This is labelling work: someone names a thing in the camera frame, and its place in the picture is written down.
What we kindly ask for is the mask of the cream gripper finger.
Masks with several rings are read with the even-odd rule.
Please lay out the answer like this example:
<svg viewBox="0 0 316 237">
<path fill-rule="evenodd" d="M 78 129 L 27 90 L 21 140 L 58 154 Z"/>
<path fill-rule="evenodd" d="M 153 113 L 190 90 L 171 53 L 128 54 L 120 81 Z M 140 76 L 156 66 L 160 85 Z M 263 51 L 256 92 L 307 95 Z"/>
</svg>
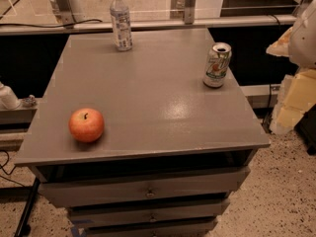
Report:
<svg viewBox="0 0 316 237">
<path fill-rule="evenodd" d="M 277 41 L 270 44 L 269 47 L 266 50 L 267 54 L 273 55 L 273 56 L 283 56 L 283 57 L 289 57 L 288 54 L 288 46 L 289 46 L 289 40 L 292 33 L 292 27 L 290 27 L 288 30 L 286 30 Z"/>
<path fill-rule="evenodd" d="M 273 109 L 270 131 L 286 134 L 316 105 L 316 69 L 299 68 L 294 75 L 285 75 Z"/>
</svg>

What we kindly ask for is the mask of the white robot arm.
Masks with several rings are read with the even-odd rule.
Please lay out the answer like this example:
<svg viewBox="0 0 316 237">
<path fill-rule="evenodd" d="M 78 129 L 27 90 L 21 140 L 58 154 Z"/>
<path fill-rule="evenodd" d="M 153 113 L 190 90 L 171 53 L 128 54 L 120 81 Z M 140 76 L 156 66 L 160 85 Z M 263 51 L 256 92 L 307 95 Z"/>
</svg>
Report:
<svg viewBox="0 0 316 237">
<path fill-rule="evenodd" d="M 270 124 L 272 133 L 285 134 L 316 105 L 316 0 L 266 53 L 288 57 L 298 66 L 294 76 L 285 75 L 281 82 Z"/>
</svg>

